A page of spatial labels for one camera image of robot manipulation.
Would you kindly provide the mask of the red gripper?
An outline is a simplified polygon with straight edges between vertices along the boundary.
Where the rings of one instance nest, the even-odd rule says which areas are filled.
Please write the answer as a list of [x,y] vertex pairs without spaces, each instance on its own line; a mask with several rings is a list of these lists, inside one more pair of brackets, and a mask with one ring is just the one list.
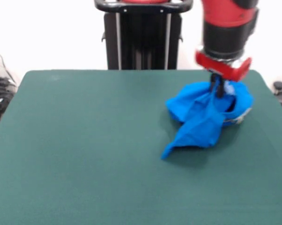
[[219,84],[216,91],[218,98],[222,98],[225,94],[225,79],[235,82],[241,81],[246,77],[252,63],[251,57],[245,58],[244,56],[233,61],[216,60],[206,55],[202,49],[195,52],[195,60],[197,64],[212,72],[210,77],[210,92],[212,92],[218,80]]

